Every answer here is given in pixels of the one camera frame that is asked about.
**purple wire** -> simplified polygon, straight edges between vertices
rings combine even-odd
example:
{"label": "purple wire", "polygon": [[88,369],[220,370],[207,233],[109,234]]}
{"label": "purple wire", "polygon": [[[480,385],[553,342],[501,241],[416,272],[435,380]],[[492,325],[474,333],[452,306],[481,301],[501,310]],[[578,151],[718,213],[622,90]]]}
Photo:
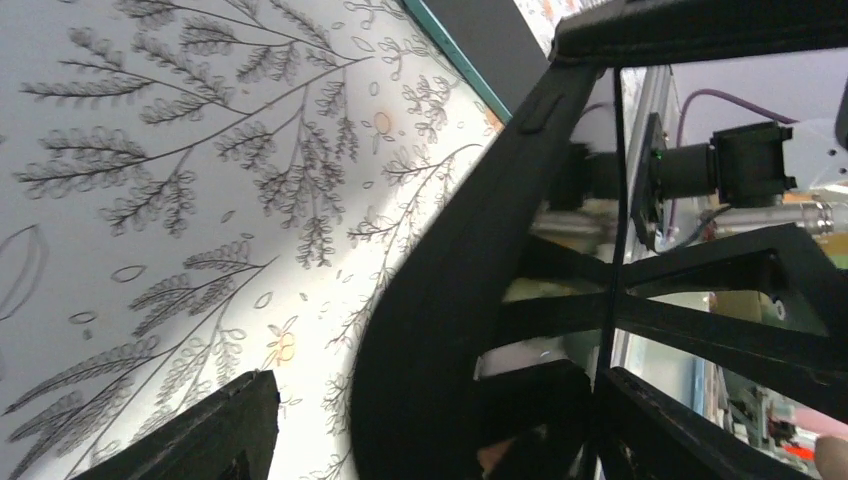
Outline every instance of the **purple wire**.
{"label": "purple wire", "polygon": [[[714,88],[702,88],[700,90],[695,90],[692,92],[686,100],[683,102],[683,106],[680,108],[680,122],[677,125],[677,139],[675,141],[675,147],[679,147],[681,143],[681,137],[683,136],[683,124],[686,122],[686,113],[689,111],[689,106],[692,104],[692,100],[702,95],[707,95],[710,97],[720,98],[722,100],[726,100],[734,105],[742,107],[750,112],[754,112],[758,115],[762,115],[770,120],[774,120],[783,124],[791,124],[798,123],[798,120],[794,118],[789,118],[785,115],[781,115],[777,112],[773,112],[767,108],[763,108],[759,105],[751,103],[743,98],[739,98],[736,95],[731,93],[727,93],[721,90],[716,90]],[[677,200],[671,201],[671,212],[669,214],[668,225],[666,226],[665,236],[668,237],[671,234],[671,230],[674,228],[674,218],[677,213]]]}

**purple cable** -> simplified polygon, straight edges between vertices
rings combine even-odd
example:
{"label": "purple cable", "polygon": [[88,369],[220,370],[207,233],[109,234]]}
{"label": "purple cable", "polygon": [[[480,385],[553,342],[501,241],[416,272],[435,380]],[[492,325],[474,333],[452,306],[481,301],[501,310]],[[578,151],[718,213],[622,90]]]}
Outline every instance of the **purple cable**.
{"label": "purple cable", "polygon": [[[683,124],[686,121],[686,113],[689,111],[689,106],[692,104],[692,100],[702,95],[707,95],[710,97],[720,98],[722,100],[726,100],[734,105],[742,107],[750,112],[754,112],[758,115],[762,115],[770,120],[774,120],[783,124],[791,124],[798,123],[798,120],[793,118],[789,118],[787,116],[781,115],[779,113],[773,112],[767,108],[763,108],[759,105],[751,103],[745,99],[739,98],[736,95],[723,92],[721,90],[716,90],[714,88],[702,88],[700,90],[695,90],[692,92],[686,100],[683,102],[683,106],[680,108],[680,122],[677,125],[677,139],[675,142],[675,147],[679,147],[681,143],[681,137],[683,136]],[[671,234],[671,229],[674,228],[674,217],[675,213],[677,213],[677,200],[671,201],[671,212],[669,213],[668,226],[666,226],[665,236],[668,237]]]}

